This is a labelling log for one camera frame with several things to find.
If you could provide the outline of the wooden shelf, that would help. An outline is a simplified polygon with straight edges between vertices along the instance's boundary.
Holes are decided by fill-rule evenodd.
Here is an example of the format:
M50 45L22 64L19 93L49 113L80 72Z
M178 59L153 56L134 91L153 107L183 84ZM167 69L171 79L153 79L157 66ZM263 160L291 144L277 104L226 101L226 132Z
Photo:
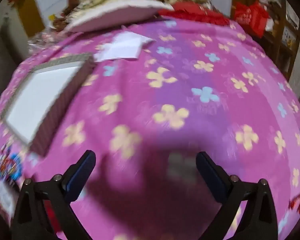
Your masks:
M274 25L260 45L289 81L300 45L300 20L287 0L267 0L265 7Z

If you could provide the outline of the red plastic bag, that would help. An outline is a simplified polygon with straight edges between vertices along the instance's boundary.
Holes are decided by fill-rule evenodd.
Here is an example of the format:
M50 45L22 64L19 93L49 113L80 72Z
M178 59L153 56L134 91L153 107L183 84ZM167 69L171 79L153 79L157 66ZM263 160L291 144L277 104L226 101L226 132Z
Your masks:
M236 21L250 36L262 38L268 18L268 12L258 1L250 6L239 2L235 5L234 21Z

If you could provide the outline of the pale pink pillow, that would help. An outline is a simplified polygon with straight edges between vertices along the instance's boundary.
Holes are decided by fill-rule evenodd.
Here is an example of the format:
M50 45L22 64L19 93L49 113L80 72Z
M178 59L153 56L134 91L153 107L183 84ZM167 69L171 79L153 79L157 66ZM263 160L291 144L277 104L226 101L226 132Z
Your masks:
M160 10L173 11L168 4L156 0L118 0L78 11L64 31L90 32L147 20Z

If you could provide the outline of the striped cardboard tray box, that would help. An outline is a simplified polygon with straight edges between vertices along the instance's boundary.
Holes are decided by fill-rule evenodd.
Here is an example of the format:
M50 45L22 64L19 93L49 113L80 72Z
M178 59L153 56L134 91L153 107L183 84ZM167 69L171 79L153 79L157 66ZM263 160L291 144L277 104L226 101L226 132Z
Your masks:
M35 66L7 101L3 123L23 146L46 156L71 101L94 68L91 53Z

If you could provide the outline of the red cloth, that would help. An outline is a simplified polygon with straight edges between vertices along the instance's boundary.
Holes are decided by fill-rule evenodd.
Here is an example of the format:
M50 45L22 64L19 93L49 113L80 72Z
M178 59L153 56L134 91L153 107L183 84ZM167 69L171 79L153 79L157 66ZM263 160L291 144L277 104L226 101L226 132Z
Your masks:
M194 2L176 2L172 4L172 7L173 10L159 10L159 15L220 26L230 25L230 20L220 12L207 9Z

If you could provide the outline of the white paper sheet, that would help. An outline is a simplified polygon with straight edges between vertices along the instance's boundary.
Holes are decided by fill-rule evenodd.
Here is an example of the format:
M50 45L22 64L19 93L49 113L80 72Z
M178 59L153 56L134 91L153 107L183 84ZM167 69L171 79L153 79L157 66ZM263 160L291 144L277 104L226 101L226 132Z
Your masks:
M124 31L115 35L110 43L104 44L101 50L93 55L94 61L138 59L143 47L154 41L150 37L131 31Z

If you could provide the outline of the pink floral bed sheet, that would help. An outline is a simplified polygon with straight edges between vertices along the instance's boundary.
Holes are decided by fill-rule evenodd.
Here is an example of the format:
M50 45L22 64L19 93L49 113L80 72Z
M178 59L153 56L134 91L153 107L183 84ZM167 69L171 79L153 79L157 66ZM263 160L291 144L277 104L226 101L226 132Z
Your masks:
M96 54L123 31L74 34L26 59L0 114L32 68ZM152 41L136 60L96 65L46 156L0 120L0 150L11 146L17 174L49 180L92 150L96 166L71 206L93 239L198 239L219 209L195 166L204 151L228 174L268 181L285 239L300 219L290 206L300 195L300 103L271 59L236 23L157 20L128 31Z

